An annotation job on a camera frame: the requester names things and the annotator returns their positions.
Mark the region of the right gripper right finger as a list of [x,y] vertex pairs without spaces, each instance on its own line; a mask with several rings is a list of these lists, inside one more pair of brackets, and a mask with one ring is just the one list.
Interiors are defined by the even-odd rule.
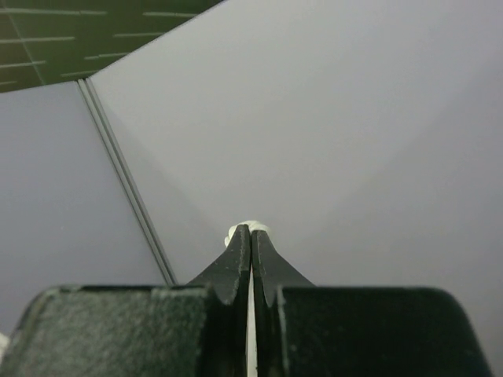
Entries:
[[251,233],[255,326],[259,376],[285,376],[277,297],[283,287],[313,287],[276,250],[264,230]]

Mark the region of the white t shirt red print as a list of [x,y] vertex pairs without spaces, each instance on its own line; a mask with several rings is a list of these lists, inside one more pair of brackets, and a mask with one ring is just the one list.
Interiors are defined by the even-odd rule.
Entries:
[[229,246],[231,239],[233,238],[235,232],[237,231],[237,228],[242,225],[246,225],[248,227],[248,231],[250,233],[262,231],[262,232],[265,232],[266,234],[270,235],[270,227],[263,224],[262,222],[256,221],[256,220],[242,221],[242,222],[239,222],[235,225],[232,225],[229,228],[228,233],[224,239],[225,247]]

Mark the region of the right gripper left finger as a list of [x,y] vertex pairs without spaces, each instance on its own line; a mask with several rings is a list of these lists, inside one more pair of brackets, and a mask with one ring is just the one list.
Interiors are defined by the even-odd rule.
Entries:
[[247,375],[251,233],[238,225],[226,249],[187,283],[207,292],[199,376]]

